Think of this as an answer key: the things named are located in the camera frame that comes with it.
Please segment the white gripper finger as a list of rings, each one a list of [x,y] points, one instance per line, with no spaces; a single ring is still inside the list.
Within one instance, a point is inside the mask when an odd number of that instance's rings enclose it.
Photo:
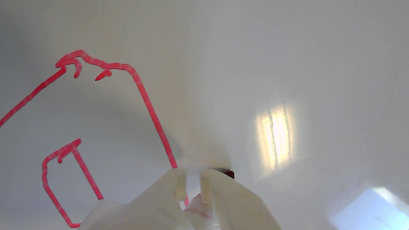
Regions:
[[[171,169],[129,203],[98,201],[80,230],[192,230],[180,202],[186,198],[186,171]]]
[[[210,205],[212,218],[221,230],[280,230],[264,201],[234,179],[231,169],[200,172],[203,203]]]

